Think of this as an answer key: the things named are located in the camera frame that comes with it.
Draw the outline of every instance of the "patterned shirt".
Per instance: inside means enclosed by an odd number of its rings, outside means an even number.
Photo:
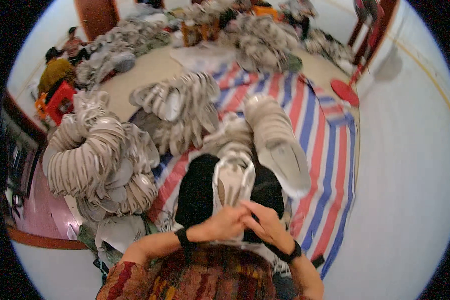
[[[134,262],[113,267],[96,300],[274,300],[272,268],[234,247],[201,246],[191,259],[179,250],[150,269]]]
[[[78,37],[73,38],[72,40],[68,40],[63,46],[63,50],[65,50],[68,54],[68,57],[75,57],[78,55],[80,51],[80,45],[84,45],[85,43],[79,39]]]

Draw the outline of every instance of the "pile of shoes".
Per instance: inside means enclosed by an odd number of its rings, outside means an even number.
[[[219,129],[203,138],[201,154],[208,153],[222,159],[230,151],[252,158],[253,132],[250,125],[234,112],[223,117]]]
[[[290,25],[277,24],[270,16],[239,15],[231,28],[224,35],[229,39],[227,44],[238,46],[236,57],[242,69],[248,72],[288,70],[288,54],[299,45],[297,33]]]
[[[303,48],[310,54],[320,54],[332,63],[352,62],[354,57],[349,46],[342,45],[330,34],[320,29],[311,29],[308,38],[303,41]]]
[[[75,94],[74,113],[63,117],[43,154],[50,191],[75,197],[80,214],[94,222],[142,214],[158,195],[151,172],[158,150],[147,132],[108,111],[109,99],[106,92]]]
[[[194,3],[191,6],[184,8],[184,19],[193,24],[203,25],[210,24],[220,18],[220,14],[232,7],[233,0],[210,0],[203,1],[202,4]]]
[[[293,199],[304,197],[312,186],[305,152],[296,140],[290,118],[272,97],[256,94],[245,101],[245,119],[229,113],[216,133],[204,138],[201,154],[208,153],[224,160],[215,172],[222,168],[225,177],[213,178],[214,189],[222,194],[220,199],[234,195],[248,195],[246,183],[253,186],[254,176],[249,174],[252,148],[255,147],[260,165],[270,169],[285,193]]]
[[[142,21],[125,19],[105,34],[99,35],[87,47],[94,52],[90,60],[77,66],[78,83],[92,89],[115,68],[117,56],[131,53],[136,57],[152,49],[170,44],[170,35],[164,32],[166,24],[162,21]]]
[[[138,87],[130,94],[130,104],[160,118],[150,132],[159,153],[169,149],[174,156],[185,153],[191,144],[203,145],[203,129],[212,134],[218,129],[214,103],[220,93],[215,79],[204,73],[189,73],[160,83]]]

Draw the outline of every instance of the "yellow line on wall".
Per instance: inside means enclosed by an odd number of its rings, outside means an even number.
[[[425,72],[425,74],[430,78],[430,80],[432,81],[433,85],[435,86],[435,88],[438,90],[438,93],[440,93],[441,97],[443,98],[443,100],[445,101],[445,103],[447,104],[447,107],[450,111],[450,100],[448,99],[447,95],[445,94],[443,88],[440,86],[440,84],[438,83],[438,81],[433,77],[432,73],[425,67],[425,65],[417,58],[415,57],[408,49],[407,47],[405,47],[405,45],[403,45],[402,43],[398,42],[398,41],[392,41],[395,45],[398,46],[398,48],[400,48],[403,52],[405,52],[411,59],[414,60],[414,62],[419,65],[419,67],[422,69],[423,72]]]

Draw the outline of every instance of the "black wristband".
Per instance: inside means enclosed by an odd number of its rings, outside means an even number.
[[[187,230],[188,228],[182,228],[175,232],[175,235],[178,237],[180,245],[183,249],[195,249],[197,247],[197,243],[192,243],[189,241],[189,238],[187,237]]]
[[[292,263],[294,259],[297,257],[302,256],[302,248],[300,247],[300,244],[297,241],[295,242],[295,249],[293,250],[292,254],[288,255],[280,251],[277,247],[275,247],[272,244],[263,242],[264,245],[270,249],[278,258],[280,258],[282,261],[286,262],[287,264]]]

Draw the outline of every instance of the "wrist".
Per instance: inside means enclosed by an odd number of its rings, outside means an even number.
[[[195,225],[186,231],[187,239],[192,243],[208,242],[206,230],[202,225]]]
[[[291,255],[295,250],[295,240],[290,234],[283,237],[283,241],[277,245],[277,248],[286,255]]]

